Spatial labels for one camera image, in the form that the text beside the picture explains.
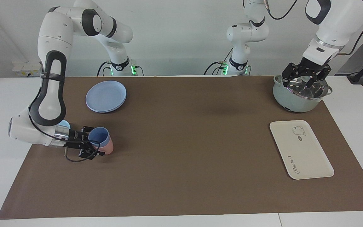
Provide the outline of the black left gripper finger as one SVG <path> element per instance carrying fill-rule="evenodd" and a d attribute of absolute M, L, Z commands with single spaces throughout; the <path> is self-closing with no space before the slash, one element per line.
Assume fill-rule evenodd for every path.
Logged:
<path fill-rule="evenodd" d="M 281 83 L 284 87 L 287 87 L 288 84 L 293 80 L 301 77 L 301 65 L 296 65 L 294 63 L 289 63 L 284 71 L 281 73 Z"/>
<path fill-rule="evenodd" d="M 330 66 L 325 66 L 321 71 L 318 73 L 312 72 L 310 75 L 309 80 L 306 83 L 306 88 L 310 88 L 315 82 L 324 81 L 328 74 L 331 72 Z"/>

